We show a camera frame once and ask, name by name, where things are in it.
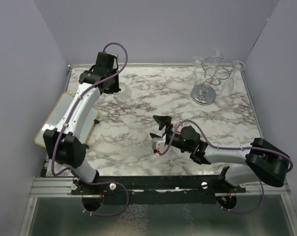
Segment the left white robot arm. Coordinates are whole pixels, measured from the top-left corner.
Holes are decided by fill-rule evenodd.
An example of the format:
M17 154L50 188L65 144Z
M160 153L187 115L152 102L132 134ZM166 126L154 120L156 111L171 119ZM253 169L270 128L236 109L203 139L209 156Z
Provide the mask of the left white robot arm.
M46 129L43 139L52 163L70 168L81 178L89 194L99 190L99 173L85 159L86 147L79 140L83 125L101 94L120 91L118 58L106 52L97 55L95 64L79 78L75 96L65 114L52 130Z

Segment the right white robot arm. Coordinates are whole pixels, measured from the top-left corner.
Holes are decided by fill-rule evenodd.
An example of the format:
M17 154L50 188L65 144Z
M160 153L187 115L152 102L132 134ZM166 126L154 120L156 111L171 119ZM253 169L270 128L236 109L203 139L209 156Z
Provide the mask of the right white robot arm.
M170 147L187 152L197 164L235 164L235 168L222 170L217 187L229 192L234 186L260 181L273 187L282 187L288 172L293 168L291 158L263 138L255 138L247 145L216 146L206 138L200 126L185 119L172 124L170 116L154 115L153 119L163 130L163 135L151 133L152 149L157 155L164 155Z

